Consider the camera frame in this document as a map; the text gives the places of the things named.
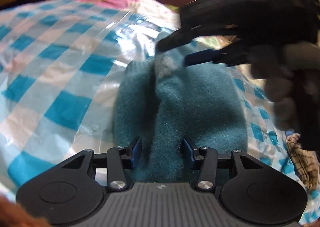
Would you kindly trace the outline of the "grey gloved right hand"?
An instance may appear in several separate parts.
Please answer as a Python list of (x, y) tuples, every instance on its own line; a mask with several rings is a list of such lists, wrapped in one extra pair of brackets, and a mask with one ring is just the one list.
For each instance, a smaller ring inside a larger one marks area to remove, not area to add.
[(319, 115), (319, 46), (309, 42), (289, 44), (278, 50), (268, 45), (255, 46), (249, 51), (251, 74), (265, 80), (264, 92), (273, 102), (276, 126), (301, 133), (299, 123), (310, 119), (296, 111), (298, 81), (311, 95), (313, 110)]

